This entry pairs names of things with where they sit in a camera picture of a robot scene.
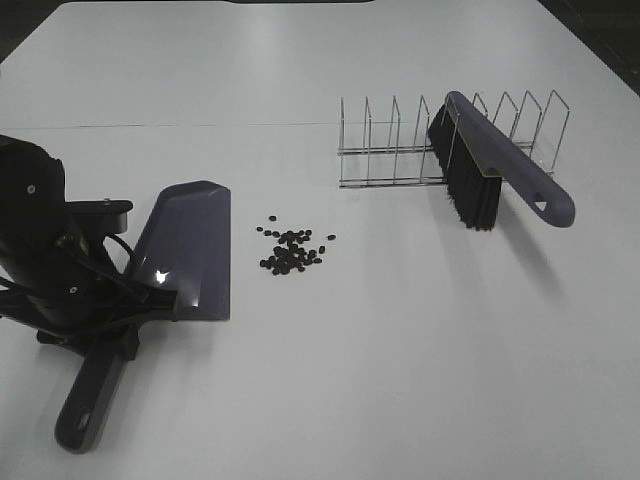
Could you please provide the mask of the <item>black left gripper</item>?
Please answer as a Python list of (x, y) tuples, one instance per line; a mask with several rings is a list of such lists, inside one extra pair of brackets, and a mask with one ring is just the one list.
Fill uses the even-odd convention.
[(146, 285), (125, 275), (98, 275), (85, 289), (73, 285), (64, 294), (34, 298), (29, 320), (41, 344), (82, 356), (105, 346), (120, 358), (133, 360), (140, 327), (149, 321), (173, 321), (177, 297), (175, 289)]

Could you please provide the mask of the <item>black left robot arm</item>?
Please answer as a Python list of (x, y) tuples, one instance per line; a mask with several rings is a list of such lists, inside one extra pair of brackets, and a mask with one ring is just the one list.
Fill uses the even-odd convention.
[(140, 327), (172, 319), (176, 292), (134, 280), (121, 239), (129, 200), (69, 201), (62, 162), (42, 147), (1, 138), (1, 315), (44, 344), (85, 355), (113, 343), (135, 358)]

